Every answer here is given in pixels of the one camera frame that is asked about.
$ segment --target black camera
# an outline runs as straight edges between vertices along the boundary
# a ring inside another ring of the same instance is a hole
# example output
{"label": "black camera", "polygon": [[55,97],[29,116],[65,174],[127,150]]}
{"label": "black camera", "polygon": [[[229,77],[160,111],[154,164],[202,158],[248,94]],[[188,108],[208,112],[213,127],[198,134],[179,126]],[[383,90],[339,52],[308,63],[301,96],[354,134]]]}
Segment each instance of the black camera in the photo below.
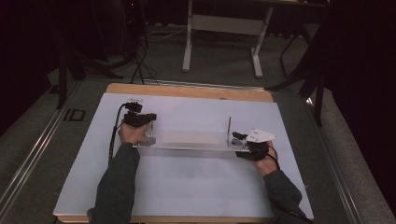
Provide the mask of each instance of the black camera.
{"label": "black camera", "polygon": [[124,115],[123,122],[132,127],[140,127],[157,119],[157,114],[139,114],[142,110],[142,105],[138,103],[127,103],[125,107],[129,111]]}

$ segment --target person's left hand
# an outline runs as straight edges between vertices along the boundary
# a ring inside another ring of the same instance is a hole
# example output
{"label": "person's left hand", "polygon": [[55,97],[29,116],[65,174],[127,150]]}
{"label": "person's left hand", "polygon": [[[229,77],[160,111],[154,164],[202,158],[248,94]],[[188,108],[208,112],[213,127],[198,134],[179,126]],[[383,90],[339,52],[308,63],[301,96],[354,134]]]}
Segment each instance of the person's left hand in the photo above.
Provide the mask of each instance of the person's left hand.
{"label": "person's left hand", "polygon": [[119,130],[121,143],[132,143],[135,145],[136,143],[144,139],[144,132],[148,127],[149,124],[134,128],[131,125],[122,123]]}

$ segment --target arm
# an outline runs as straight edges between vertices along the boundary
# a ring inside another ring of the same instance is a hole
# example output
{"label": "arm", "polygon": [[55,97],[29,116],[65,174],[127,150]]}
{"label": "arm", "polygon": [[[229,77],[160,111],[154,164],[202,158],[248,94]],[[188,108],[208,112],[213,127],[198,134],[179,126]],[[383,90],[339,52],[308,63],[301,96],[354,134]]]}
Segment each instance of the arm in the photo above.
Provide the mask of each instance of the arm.
{"label": "arm", "polygon": [[140,155],[133,147],[148,125],[133,128],[121,124],[121,146],[97,189],[95,207],[88,211],[90,223],[130,223],[134,206],[134,180]]}
{"label": "arm", "polygon": [[262,175],[268,198],[271,201],[271,209],[274,213],[271,223],[311,223],[299,207],[302,199],[301,192],[283,171],[278,170],[278,166],[276,165],[277,155],[273,149],[272,142],[268,142],[268,146],[270,146],[268,154],[274,159],[267,156],[253,163]]}

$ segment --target sleeve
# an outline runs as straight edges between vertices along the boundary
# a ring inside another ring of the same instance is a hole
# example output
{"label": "sleeve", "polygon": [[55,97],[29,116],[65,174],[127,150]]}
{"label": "sleeve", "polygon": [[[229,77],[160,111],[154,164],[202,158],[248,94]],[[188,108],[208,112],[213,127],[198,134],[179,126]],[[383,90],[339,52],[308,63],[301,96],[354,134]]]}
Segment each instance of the sleeve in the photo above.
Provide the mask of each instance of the sleeve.
{"label": "sleeve", "polygon": [[302,199],[301,192],[288,179],[283,171],[274,171],[266,175],[263,179],[268,198],[271,201],[271,209],[274,213],[274,217],[271,219],[270,223],[311,223],[299,207]]}
{"label": "sleeve", "polygon": [[120,146],[98,185],[95,207],[88,211],[90,223],[130,223],[139,160],[139,152],[133,144]]}

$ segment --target person's right hand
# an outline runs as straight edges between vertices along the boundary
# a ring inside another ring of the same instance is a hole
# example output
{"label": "person's right hand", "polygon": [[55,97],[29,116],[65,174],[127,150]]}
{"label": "person's right hand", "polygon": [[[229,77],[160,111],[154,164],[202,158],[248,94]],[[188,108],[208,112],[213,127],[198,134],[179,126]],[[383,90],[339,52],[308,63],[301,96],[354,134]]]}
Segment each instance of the person's right hand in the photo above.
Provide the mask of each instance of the person's right hand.
{"label": "person's right hand", "polygon": [[149,124],[134,128],[131,125],[122,123],[119,130],[121,143],[137,144],[139,141],[143,140],[143,134],[148,127]]}
{"label": "person's right hand", "polygon": [[[268,154],[273,156],[274,158],[277,159],[276,152],[273,149],[273,144],[272,141],[268,142]],[[272,158],[266,156],[264,159],[260,161],[254,161],[253,164],[256,166],[257,170],[260,172],[262,176],[269,175],[273,171],[277,170],[277,165],[276,161],[274,161]]]}

